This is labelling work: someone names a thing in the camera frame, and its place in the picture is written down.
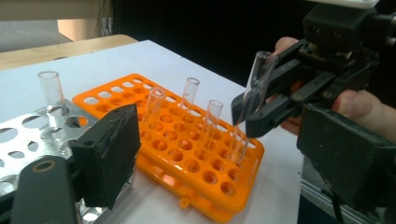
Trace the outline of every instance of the white table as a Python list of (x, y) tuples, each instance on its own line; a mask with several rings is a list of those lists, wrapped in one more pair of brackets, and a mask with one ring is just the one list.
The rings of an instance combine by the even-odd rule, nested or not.
[[(48, 63), (0, 72), (0, 122), (45, 105), (36, 74), (60, 73), (64, 96), (71, 99), (109, 81), (132, 73), (141, 74), (169, 91), (181, 94), (187, 77), (201, 80), (195, 103), (205, 108), (211, 99), (224, 103), (220, 118), (231, 123), (231, 101), (244, 91), (230, 80), (151, 41), (96, 51)], [(296, 137), (276, 128), (260, 139), (266, 149), (255, 185), (244, 211), (231, 223), (296, 223), (303, 169), (303, 155)], [(134, 188), (101, 218), (104, 223), (210, 223), (193, 208), (180, 209), (179, 198), (135, 172)]]

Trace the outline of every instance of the finger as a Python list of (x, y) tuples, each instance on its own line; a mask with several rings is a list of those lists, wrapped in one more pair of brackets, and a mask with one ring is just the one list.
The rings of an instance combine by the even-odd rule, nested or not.
[(290, 133), (294, 133), (296, 135), (298, 135), (300, 131), (300, 125), (294, 122), (290, 122), (289, 120), (284, 121), (280, 124), (280, 126), (289, 131)]
[(290, 117), (288, 118), (288, 122), (293, 123), (295, 125), (301, 125), (301, 117), (299, 118)]
[(297, 39), (288, 37), (288, 36), (280, 38), (275, 44), (274, 54), (278, 54), (278, 53), (282, 52), (283, 50), (291, 47), (292, 45), (296, 44), (297, 42), (298, 42)]
[(368, 91), (343, 91), (332, 105), (332, 110), (349, 119), (361, 119), (375, 112), (381, 102)]
[(332, 105), (332, 110), (360, 125), (377, 132), (384, 125), (385, 107), (368, 91), (343, 91)]

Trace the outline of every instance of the clear plastic tube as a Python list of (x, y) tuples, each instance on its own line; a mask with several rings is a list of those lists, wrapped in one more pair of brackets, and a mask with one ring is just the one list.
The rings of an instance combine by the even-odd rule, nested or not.
[(194, 77), (187, 78), (180, 104), (182, 111), (187, 111), (187, 113), (190, 113), (199, 84), (200, 81), (198, 79)]
[(150, 133), (156, 130), (156, 123), (161, 112), (163, 100), (165, 99), (165, 90), (161, 87), (151, 88), (148, 95), (145, 116), (143, 117), (141, 129), (144, 133)]
[(256, 53), (242, 102), (242, 113), (233, 126), (233, 139), (229, 151), (231, 161), (240, 163), (245, 157), (250, 140), (244, 132), (246, 129), (245, 119), (264, 104), (276, 60), (277, 56), (271, 52), (259, 51)]
[(68, 113), (65, 106), (59, 74), (54, 71), (38, 73), (38, 78), (47, 104), (47, 112), (54, 117), (64, 116)]
[(212, 149), (212, 143), (215, 139), (216, 129), (219, 123), (219, 117), (222, 108), (222, 102), (217, 100), (209, 101), (204, 118), (204, 125), (200, 134), (198, 148), (205, 150)]

